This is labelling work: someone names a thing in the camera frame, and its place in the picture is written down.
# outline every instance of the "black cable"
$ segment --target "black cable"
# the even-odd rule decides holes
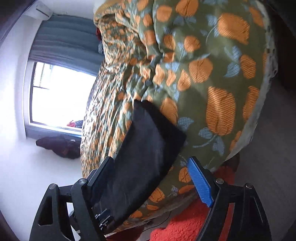
[[[170,217],[170,213],[169,213],[169,215],[168,215],[168,217],[167,217],[167,219],[166,220],[164,220],[161,224],[159,224],[159,225],[156,225],[156,226],[154,226],[154,227],[150,227],[150,228],[147,228],[147,229],[145,229],[143,232],[145,232],[145,231],[147,231],[148,229],[152,229],[152,228],[156,228],[156,227],[158,227],[158,226],[160,226],[160,225],[162,225],[165,221],[167,221],[168,220],[168,218]]]

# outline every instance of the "floor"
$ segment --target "floor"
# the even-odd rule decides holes
[[[240,152],[236,185],[251,182],[265,209],[273,241],[280,241],[296,218],[296,95],[273,81],[252,142]],[[170,218],[179,213],[173,212]],[[164,221],[164,214],[151,226]],[[165,227],[168,220],[159,227]],[[153,229],[138,241],[149,239]]]

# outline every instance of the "metal screw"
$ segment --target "metal screw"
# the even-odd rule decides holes
[[[223,184],[224,183],[224,180],[222,178],[217,178],[216,179],[216,183]]]
[[[52,183],[52,184],[49,185],[49,189],[50,190],[55,189],[55,187],[56,187],[56,184],[55,183]]]
[[[86,180],[85,178],[81,178],[81,179],[78,180],[78,183],[79,183],[80,185],[83,185],[83,184],[85,184],[86,182],[87,182],[87,180]]]
[[[251,183],[247,183],[246,184],[246,187],[249,188],[249,189],[252,189],[253,188],[253,185]]]

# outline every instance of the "green floral bedspread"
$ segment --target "green floral bedspread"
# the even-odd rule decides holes
[[[105,156],[116,157],[134,99],[153,102],[187,134],[168,175],[122,230],[190,193],[190,156],[212,170],[225,161],[258,98],[269,50],[255,1],[124,0],[110,5],[94,17],[105,60],[84,119],[83,176]]]

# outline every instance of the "window frame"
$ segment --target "window frame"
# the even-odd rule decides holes
[[[28,61],[23,85],[23,117],[26,137],[40,139],[57,135],[68,136],[71,139],[81,139],[81,129],[73,127],[49,126],[32,119],[33,81],[37,62]]]

